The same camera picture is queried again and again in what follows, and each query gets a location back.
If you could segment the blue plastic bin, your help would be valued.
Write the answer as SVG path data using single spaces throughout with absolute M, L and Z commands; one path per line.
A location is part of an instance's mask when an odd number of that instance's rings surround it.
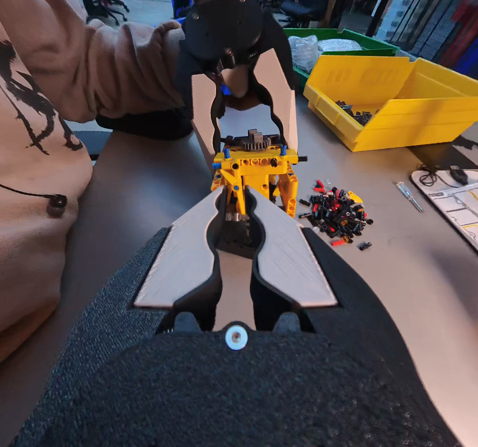
M 182 25 L 194 5 L 194 0 L 171 0 L 173 8 L 173 19 Z

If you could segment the bubble wrap sheet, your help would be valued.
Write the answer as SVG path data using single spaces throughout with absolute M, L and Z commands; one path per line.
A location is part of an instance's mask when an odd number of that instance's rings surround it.
M 362 46 L 355 40 L 330 38 L 318 41 L 318 51 L 320 54 L 362 51 Z

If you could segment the yellow toy robot model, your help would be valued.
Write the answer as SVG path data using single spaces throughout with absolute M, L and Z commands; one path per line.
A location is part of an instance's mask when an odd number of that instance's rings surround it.
M 293 165 L 307 162 L 306 155 L 282 144 L 279 135 L 264 135 L 256 129 L 247 136 L 221 138 L 223 151 L 215 155 L 211 190 L 228 189 L 225 233 L 218 248 L 253 259 L 255 247 L 249 234 L 245 187 L 253 187 L 273 204 L 280 197 L 280 208 L 294 218 L 297 207 L 298 178 Z

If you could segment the green plastic bin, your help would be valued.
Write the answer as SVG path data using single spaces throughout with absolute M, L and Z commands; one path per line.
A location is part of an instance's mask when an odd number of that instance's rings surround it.
M 344 38 L 355 40 L 362 46 L 362 51 L 350 51 L 350 52 L 338 52 L 338 53 L 325 53 L 321 56 L 382 56 L 393 57 L 395 56 L 399 48 L 392 44 L 386 43 L 379 39 L 367 37 L 357 32 L 348 29 L 332 29 L 332 28 L 286 28 L 284 30 L 287 38 L 290 36 L 307 37 L 310 35 L 316 35 L 318 41 L 330 38 Z M 301 70 L 294 68 L 296 73 L 295 90 L 302 93 L 304 87 L 308 81 L 310 74 L 304 73 Z

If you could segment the pile of small connector pins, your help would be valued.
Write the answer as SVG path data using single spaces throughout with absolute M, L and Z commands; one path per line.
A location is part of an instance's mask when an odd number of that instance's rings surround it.
M 303 199 L 311 202 L 310 207 L 304 206 L 307 208 L 305 213 L 313 214 L 304 219 L 308 220 L 314 232 L 326 235 L 330 245 L 332 241 L 340 239 L 348 242 L 342 246 L 351 245 L 356 237 L 363 235 L 367 226 L 374 224 L 374 220 L 365 211 L 358 195 L 335 186 L 323 185 L 325 193 L 315 193 L 313 188 L 312 194 Z

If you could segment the yellow plastic storage bin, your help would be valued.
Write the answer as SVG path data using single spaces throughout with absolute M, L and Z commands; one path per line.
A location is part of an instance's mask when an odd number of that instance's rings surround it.
M 452 142 L 478 120 L 477 80 L 422 58 L 321 56 L 303 94 L 352 152 Z M 380 111 L 363 127 L 339 100 Z

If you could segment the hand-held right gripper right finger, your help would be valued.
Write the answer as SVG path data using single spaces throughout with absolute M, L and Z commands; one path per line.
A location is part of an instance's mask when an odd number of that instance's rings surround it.
M 256 278 L 299 308 L 337 306 L 338 301 L 303 232 L 302 225 L 251 186 L 250 233 L 259 242 Z

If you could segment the clear-handled small screwdriver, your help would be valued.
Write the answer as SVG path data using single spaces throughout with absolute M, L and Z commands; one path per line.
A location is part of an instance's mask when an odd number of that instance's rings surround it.
M 397 189 L 402 193 L 402 195 L 414 206 L 414 208 L 420 212 L 424 213 L 424 209 L 419 205 L 416 201 L 415 197 L 413 196 L 412 192 L 410 191 L 409 187 L 404 182 L 398 182 L 396 184 Z

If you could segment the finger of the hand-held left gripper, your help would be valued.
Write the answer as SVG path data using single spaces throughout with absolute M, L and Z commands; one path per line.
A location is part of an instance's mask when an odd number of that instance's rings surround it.
M 279 128 L 283 144 L 298 150 L 295 91 L 289 86 L 274 49 L 259 55 L 254 67 L 254 77 L 265 90 L 271 119 Z
M 192 125 L 207 167 L 213 172 L 212 163 L 221 149 L 219 118 L 224 115 L 224 94 L 221 85 L 217 85 L 206 74 L 193 75 L 191 82 Z

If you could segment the person's left hand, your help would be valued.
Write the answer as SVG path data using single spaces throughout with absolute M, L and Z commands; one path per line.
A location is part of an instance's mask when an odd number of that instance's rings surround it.
M 248 92 L 240 98 L 233 95 L 225 95 L 224 103 L 227 108 L 237 111 L 246 111 L 260 105 L 261 101 L 255 93 Z

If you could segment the person's beige sweatshirt torso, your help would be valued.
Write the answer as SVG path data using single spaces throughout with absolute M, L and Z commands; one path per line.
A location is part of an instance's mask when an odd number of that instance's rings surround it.
M 60 300 L 67 234 L 92 164 L 87 149 L 59 116 L 0 29 L 1 184 L 28 193 L 63 194 L 65 213 L 48 200 L 1 188 L 0 360 L 13 354 Z

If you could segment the person's left forearm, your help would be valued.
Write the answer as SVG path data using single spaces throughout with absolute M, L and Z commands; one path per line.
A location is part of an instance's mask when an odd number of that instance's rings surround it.
M 67 0 L 26 0 L 25 23 L 7 29 L 21 61 L 70 121 L 183 107 L 175 87 L 181 26 L 86 23 Z

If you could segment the white book stand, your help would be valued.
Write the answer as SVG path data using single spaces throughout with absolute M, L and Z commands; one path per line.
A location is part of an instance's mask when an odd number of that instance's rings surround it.
M 440 190 L 448 190 L 450 188 L 452 188 L 452 189 L 453 188 L 461 188 L 461 187 L 465 187 L 467 185 L 470 185 L 472 183 L 478 183 L 477 170 L 464 170 L 463 172 L 468 178 L 467 182 L 465 184 L 461 184 L 458 181 L 456 181 L 450 175 L 450 170 L 449 169 L 438 170 L 436 174 L 431 174 L 430 172 L 428 172 L 426 170 L 416 170 L 411 174 L 411 181 L 421 191 L 421 193 L 424 195 L 425 199 L 427 199 L 427 201 L 430 202 L 430 204 L 433 206 L 433 208 L 435 208 L 439 212 L 439 210 L 432 204 L 432 202 L 427 198 L 426 195 L 428 193 L 433 193 L 433 192 L 437 192 L 437 191 L 440 191 Z

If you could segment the heap of dark connector pieces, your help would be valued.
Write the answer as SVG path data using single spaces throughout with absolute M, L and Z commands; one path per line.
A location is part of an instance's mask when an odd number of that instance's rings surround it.
M 372 118 L 377 115 L 380 109 L 377 109 L 375 112 L 371 111 L 353 111 L 353 105 L 347 104 L 343 101 L 336 101 L 336 105 L 338 105 L 347 115 L 351 116 L 356 122 L 358 122 L 363 127 L 367 125 Z

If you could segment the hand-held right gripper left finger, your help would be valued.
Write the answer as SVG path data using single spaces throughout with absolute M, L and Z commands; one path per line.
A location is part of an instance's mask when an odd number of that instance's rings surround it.
M 225 216 L 225 187 L 212 191 L 169 228 L 134 306 L 171 309 L 221 281 L 217 243 Z

